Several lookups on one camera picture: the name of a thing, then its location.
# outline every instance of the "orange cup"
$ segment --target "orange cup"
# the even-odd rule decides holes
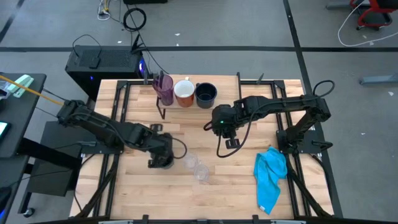
[[[184,80],[181,80],[174,85],[174,95],[181,107],[187,108],[192,106],[194,92],[195,86],[189,80],[189,77],[185,77]]]

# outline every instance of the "black desk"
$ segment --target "black desk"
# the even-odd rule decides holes
[[[17,80],[23,74],[3,74],[11,80]],[[44,86],[46,75],[29,74],[35,80],[29,88],[41,92]],[[17,193],[19,181],[25,172],[29,156],[14,156],[19,143],[25,135],[27,125],[32,117],[37,104],[38,96],[25,92],[20,98],[10,96],[0,111],[0,121],[11,123],[11,128],[7,135],[0,142],[0,187],[7,187],[13,184],[11,197],[7,203],[4,215],[0,219],[0,224],[6,222],[6,218],[11,209],[12,201]]]

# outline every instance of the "floor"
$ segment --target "floor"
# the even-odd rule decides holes
[[[290,5],[297,30],[296,43],[284,2]],[[398,36],[362,45],[356,50],[343,48],[336,34],[349,9],[328,11],[327,0],[284,2],[169,0],[167,4],[143,4],[139,7],[147,14],[147,24],[141,34],[147,46],[159,47],[152,54],[169,73],[232,75],[241,72],[243,78],[257,78],[264,73],[264,78],[302,79],[307,84],[308,78],[312,87],[321,80],[334,80],[336,89],[326,97],[332,117],[322,127],[325,139],[334,144],[329,154],[343,216],[398,221],[395,210],[398,195],[394,193],[398,184],[395,147],[398,87],[363,87],[358,83],[362,76],[389,75],[398,70]],[[45,73],[46,89],[64,98],[86,100],[85,93],[65,73],[72,42],[82,34],[91,34],[101,45],[130,45],[131,39],[130,33],[118,22],[97,20],[98,4],[94,0],[1,1],[0,29],[5,29],[0,33],[0,71]],[[114,18],[119,18],[118,0],[111,0],[110,10]],[[122,16],[125,11],[122,5]],[[398,21],[397,12],[391,16]],[[348,19],[341,31],[341,39],[346,44],[384,37],[398,30],[395,22],[378,32],[356,31],[355,17],[357,15]],[[134,18],[141,23],[140,15]],[[300,60],[298,43],[303,47],[303,60]],[[81,39],[78,44],[95,43]],[[177,46],[223,48],[180,51]],[[233,48],[236,46],[251,46],[252,50],[248,47],[237,50]],[[16,52],[17,48],[28,49],[28,52]],[[153,72],[159,72],[152,59],[149,64]],[[37,107],[52,114],[59,110],[44,100],[39,100]],[[52,116],[35,110],[26,137],[40,141],[45,122],[53,120]],[[7,223],[68,217],[73,194],[66,197],[33,195],[30,207],[36,208],[36,214],[30,218],[16,214],[25,185],[21,184]]]

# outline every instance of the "purple cup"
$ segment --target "purple cup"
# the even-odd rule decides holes
[[[173,78],[168,75],[159,75],[152,83],[157,96],[165,106],[173,103]]]

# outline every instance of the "yellow cable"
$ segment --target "yellow cable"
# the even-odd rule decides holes
[[[105,0],[105,6],[104,6],[104,10],[105,10],[106,12],[108,12],[108,11],[109,11],[109,8],[108,8],[108,6],[106,5],[106,0]]]
[[[58,101],[56,101],[56,100],[53,100],[53,99],[51,99],[51,98],[49,98],[49,97],[47,97],[47,96],[45,96],[45,95],[43,95],[43,94],[41,94],[41,93],[38,93],[38,92],[36,92],[36,91],[34,91],[34,90],[31,90],[30,88],[24,87],[23,85],[20,85],[20,84],[18,84],[18,83],[16,83],[16,82],[10,80],[9,78],[6,78],[6,77],[0,75],[0,79],[3,79],[3,80],[5,80],[5,81],[7,81],[7,82],[9,82],[9,83],[12,83],[12,84],[18,86],[19,88],[23,88],[24,90],[29,91],[29,92],[31,92],[31,93],[37,95],[37,96],[41,96],[42,98],[45,98],[46,100],[49,100],[49,101],[51,101],[51,102],[53,102],[53,103],[55,103],[55,104],[58,104],[58,105],[63,106],[63,103],[58,102]]]

